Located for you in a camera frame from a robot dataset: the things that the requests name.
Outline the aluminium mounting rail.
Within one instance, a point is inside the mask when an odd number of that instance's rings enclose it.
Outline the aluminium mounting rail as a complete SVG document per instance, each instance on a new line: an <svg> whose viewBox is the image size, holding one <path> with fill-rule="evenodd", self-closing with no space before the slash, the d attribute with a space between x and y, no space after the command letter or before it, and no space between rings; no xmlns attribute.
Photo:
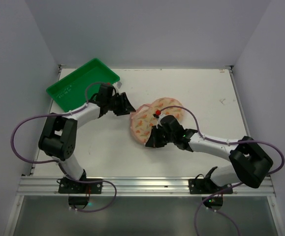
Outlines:
<svg viewBox="0 0 285 236"><path fill-rule="evenodd" d="M16 194L19 196L59 195L60 177L21 177ZM120 197L185 197L191 196L188 177L112 177ZM271 197L275 196L271 178L267 177L257 189L240 185L233 188L230 197Z"/></svg>

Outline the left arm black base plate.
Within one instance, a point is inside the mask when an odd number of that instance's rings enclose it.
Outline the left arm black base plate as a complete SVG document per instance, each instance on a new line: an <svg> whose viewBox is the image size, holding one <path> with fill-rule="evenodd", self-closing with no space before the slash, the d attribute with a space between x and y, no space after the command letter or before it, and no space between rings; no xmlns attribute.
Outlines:
<svg viewBox="0 0 285 236"><path fill-rule="evenodd" d="M68 204L70 207L84 209L89 201L91 194L101 194L102 182L97 183L79 183L66 177L57 179L59 184L58 193L69 194Z"/></svg>

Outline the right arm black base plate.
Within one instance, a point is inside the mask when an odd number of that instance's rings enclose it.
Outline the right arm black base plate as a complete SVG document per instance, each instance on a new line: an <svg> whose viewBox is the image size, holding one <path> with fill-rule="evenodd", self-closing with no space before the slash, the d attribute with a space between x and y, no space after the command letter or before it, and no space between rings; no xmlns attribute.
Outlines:
<svg viewBox="0 0 285 236"><path fill-rule="evenodd" d="M197 175L195 178L188 180L190 194L211 195L218 191L225 190L222 193L214 195L212 198L206 200L203 204L209 209L219 210L223 206L223 195L232 194L233 190L228 189L230 185L217 186L211 180L204 177L203 174Z"/></svg>

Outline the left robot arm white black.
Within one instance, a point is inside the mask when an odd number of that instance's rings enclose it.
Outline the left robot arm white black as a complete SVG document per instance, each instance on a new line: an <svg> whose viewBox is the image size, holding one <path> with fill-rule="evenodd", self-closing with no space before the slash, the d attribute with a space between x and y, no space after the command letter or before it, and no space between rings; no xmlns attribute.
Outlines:
<svg viewBox="0 0 285 236"><path fill-rule="evenodd" d="M39 149L52 157L65 176L74 181L83 180L85 175L85 170L74 156L77 130L109 111L116 116L136 112L126 93L118 92L114 85L99 82L94 85L99 85L98 92L88 97L87 88L86 101L82 106L65 114L52 113L47 116L38 142Z"/></svg>

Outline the green plastic tray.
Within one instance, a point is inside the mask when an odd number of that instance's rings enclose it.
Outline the green plastic tray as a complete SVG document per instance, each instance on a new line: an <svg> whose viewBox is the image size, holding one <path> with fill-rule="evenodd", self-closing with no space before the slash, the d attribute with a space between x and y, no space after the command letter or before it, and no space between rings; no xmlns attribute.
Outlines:
<svg viewBox="0 0 285 236"><path fill-rule="evenodd" d="M85 90L94 82L114 84L120 77L99 59L92 59L46 89L48 95L64 111L82 106Z"/></svg>

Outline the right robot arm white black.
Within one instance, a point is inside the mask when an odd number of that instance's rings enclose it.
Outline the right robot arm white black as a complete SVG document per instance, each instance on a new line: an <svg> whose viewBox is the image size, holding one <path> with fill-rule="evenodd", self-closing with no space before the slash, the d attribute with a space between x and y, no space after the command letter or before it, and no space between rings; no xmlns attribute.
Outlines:
<svg viewBox="0 0 285 236"><path fill-rule="evenodd" d="M229 161L225 167L212 167L203 179L193 185L202 193L214 193L230 184L243 183L251 188L259 188L273 165L272 159L251 137L226 141L200 135L195 129L183 128L172 116L163 116L152 126L145 146L162 148L173 143L178 149L210 154Z"/></svg>

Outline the carrot print laundry bag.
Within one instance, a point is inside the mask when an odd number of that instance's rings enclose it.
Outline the carrot print laundry bag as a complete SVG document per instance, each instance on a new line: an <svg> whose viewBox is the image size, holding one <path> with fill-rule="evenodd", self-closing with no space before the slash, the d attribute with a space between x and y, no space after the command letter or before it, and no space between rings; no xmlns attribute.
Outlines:
<svg viewBox="0 0 285 236"><path fill-rule="evenodd" d="M157 124L157 119L153 114L168 106L183 105L174 98L162 97L151 104L141 105L135 113L130 114L130 131L132 137L140 144L146 144L150 137L152 126Z"/></svg>

